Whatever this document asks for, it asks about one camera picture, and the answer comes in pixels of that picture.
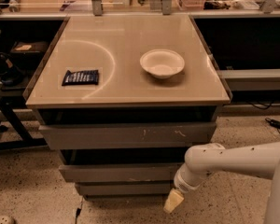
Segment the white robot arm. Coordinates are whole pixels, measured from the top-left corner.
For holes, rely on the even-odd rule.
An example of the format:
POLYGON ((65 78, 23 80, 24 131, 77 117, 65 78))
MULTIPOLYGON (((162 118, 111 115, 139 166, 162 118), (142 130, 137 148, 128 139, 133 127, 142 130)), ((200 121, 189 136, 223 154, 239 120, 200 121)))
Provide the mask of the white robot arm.
POLYGON ((219 143, 190 147, 174 177, 163 210, 170 214, 184 195, 215 172, 251 175, 272 181, 263 224, 280 224, 280 142, 226 149, 219 143))

